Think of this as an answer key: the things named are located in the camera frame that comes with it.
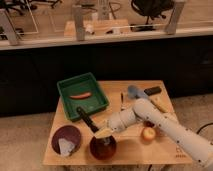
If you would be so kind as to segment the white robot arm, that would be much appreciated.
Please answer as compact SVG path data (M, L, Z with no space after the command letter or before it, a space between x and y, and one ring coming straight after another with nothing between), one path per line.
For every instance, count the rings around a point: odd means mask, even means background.
M148 99L139 98L130 108L110 115L106 120L106 125L94 136L105 138L113 133L122 132L139 121L149 121L155 124L205 171L213 171L213 143L182 126L168 113L162 114Z

